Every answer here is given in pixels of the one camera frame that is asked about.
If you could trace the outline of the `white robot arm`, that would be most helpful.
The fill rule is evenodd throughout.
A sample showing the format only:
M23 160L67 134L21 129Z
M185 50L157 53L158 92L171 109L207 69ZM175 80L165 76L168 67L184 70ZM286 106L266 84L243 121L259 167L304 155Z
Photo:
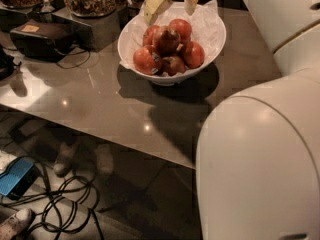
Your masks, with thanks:
M203 240L320 240L320 0L243 0L281 72L207 117Z

